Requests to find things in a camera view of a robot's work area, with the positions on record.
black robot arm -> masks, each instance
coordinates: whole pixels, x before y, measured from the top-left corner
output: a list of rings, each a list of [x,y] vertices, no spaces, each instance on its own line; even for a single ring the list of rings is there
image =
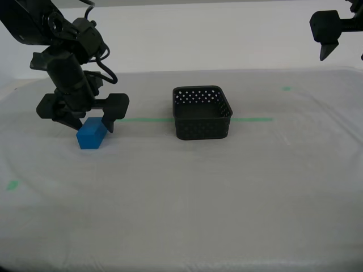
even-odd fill
[[[56,86],[55,92],[45,95],[38,105],[38,115],[78,130],[82,127],[79,119],[86,112],[102,109],[103,124],[113,132],[113,123],[125,117],[129,98],[116,93],[104,100],[95,99],[102,80],[116,84],[117,76],[102,63],[110,49],[96,22],[88,21],[94,3],[81,0],[90,5],[85,17],[70,23],[50,0],[1,1],[0,20],[14,38],[23,44],[49,45],[42,53],[33,54],[30,65],[31,69],[46,71]],[[89,62],[96,62],[111,78],[83,71],[81,65]]]
[[[336,10],[318,11],[310,20],[314,40],[321,43],[320,60],[326,59],[339,45],[343,32],[363,31],[363,1],[346,0],[352,4],[352,19],[340,19]]]

white tablecloth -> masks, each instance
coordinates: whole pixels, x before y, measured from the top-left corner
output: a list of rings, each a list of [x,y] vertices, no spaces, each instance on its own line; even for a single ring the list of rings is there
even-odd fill
[[[121,74],[99,150],[41,120],[52,82],[0,103],[0,265],[16,271],[362,271],[363,74]],[[172,90],[218,85],[226,139],[175,136]],[[95,111],[91,116],[101,116]]]

perforated basket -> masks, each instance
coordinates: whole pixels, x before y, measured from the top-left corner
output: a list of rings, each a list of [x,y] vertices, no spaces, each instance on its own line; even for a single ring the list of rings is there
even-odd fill
[[[222,139],[228,136],[233,114],[217,86],[173,90],[176,136],[181,140]]]

white wall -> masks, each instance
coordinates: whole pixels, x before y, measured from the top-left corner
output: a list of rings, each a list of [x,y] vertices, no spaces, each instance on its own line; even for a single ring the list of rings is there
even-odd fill
[[[344,0],[100,7],[90,19],[111,47],[106,64],[115,72],[363,67],[363,34],[343,34],[336,51],[320,62],[310,31],[314,12],[338,10],[350,18],[349,7]],[[63,13],[73,20],[84,11]],[[0,35],[0,70],[17,78],[46,76],[29,69],[32,52],[42,48],[18,44],[4,26]]]
[[[13,78],[4,71],[0,71],[0,87],[7,85]]]
[[[232,3],[232,2],[267,2],[276,0],[95,0],[98,7],[115,7],[115,6],[145,6],[145,5],[170,5],[170,4],[196,4],[196,3]],[[60,9],[71,7],[85,7],[81,1],[75,0],[52,0]]]

white fabric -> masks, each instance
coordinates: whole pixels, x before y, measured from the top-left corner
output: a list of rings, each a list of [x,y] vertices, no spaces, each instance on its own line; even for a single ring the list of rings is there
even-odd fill
[[[172,90],[218,85],[226,139],[119,122],[99,150],[38,118],[50,80],[0,104],[0,265],[17,271],[361,271],[363,74],[121,74],[127,118],[172,117]]]

